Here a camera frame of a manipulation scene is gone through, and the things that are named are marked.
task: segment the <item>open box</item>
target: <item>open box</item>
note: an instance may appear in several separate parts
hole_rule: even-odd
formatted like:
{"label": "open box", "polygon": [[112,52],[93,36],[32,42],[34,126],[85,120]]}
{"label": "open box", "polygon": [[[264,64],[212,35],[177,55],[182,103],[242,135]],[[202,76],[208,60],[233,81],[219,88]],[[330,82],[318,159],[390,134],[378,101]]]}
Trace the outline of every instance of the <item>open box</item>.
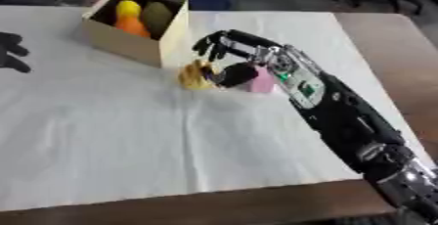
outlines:
{"label": "open box", "polygon": [[99,0],[82,16],[91,44],[97,48],[160,68],[164,59],[183,37],[189,26],[187,0],[133,0],[142,8],[147,3],[163,3],[173,20],[161,36],[146,38],[115,28],[115,7],[121,0]]}

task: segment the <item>robotic hand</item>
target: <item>robotic hand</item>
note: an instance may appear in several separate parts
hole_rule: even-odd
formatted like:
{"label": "robotic hand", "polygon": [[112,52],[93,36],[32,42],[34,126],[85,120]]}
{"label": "robotic hand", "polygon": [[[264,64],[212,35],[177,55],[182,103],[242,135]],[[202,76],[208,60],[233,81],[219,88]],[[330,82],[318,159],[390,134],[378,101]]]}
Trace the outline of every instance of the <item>robotic hand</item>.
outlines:
{"label": "robotic hand", "polygon": [[17,59],[17,56],[27,56],[28,51],[20,46],[22,37],[14,33],[0,32],[0,68],[13,68],[20,72],[30,72],[30,67]]}
{"label": "robotic hand", "polygon": [[[253,48],[253,53],[236,44]],[[390,204],[438,224],[437,176],[422,165],[394,129],[370,104],[318,67],[306,54],[291,45],[237,30],[218,31],[194,46],[209,61],[227,53],[246,62],[226,67],[215,74],[203,67],[205,79],[233,87],[257,76],[254,66],[266,67],[289,96],[291,104],[322,140],[354,171],[363,175]]]}

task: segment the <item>dark green ball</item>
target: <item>dark green ball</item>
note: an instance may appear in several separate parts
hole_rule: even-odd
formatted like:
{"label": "dark green ball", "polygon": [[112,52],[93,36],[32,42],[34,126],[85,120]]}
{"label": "dark green ball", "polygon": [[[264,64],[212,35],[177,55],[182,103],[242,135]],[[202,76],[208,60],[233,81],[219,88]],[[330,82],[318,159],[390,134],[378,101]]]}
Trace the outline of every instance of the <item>dark green ball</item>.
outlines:
{"label": "dark green ball", "polygon": [[160,2],[151,2],[143,10],[140,16],[143,24],[153,38],[160,38],[172,22],[172,12]]}

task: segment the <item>orange ball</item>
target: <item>orange ball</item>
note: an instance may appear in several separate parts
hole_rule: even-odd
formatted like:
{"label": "orange ball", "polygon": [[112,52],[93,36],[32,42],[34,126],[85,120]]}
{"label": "orange ball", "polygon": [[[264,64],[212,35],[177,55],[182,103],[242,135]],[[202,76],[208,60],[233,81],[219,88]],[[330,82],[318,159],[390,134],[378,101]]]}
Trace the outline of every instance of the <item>orange ball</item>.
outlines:
{"label": "orange ball", "polygon": [[136,17],[124,17],[119,20],[114,25],[115,27],[122,29],[125,32],[132,33],[135,35],[140,35],[143,37],[150,37],[151,34],[146,30],[145,26]]}

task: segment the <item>white sheet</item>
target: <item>white sheet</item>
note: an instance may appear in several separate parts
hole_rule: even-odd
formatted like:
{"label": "white sheet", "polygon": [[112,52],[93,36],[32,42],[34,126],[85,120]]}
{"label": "white sheet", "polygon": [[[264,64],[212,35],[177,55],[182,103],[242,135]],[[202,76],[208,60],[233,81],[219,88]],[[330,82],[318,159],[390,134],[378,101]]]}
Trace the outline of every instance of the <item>white sheet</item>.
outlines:
{"label": "white sheet", "polygon": [[[79,8],[2,7],[33,73],[0,70],[0,209],[97,203],[359,176],[279,94],[190,92],[160,70],[91,49]],[[237,28],[306,51],[369,100],[432,165],[332,14],[191,13],[190,46]]]}

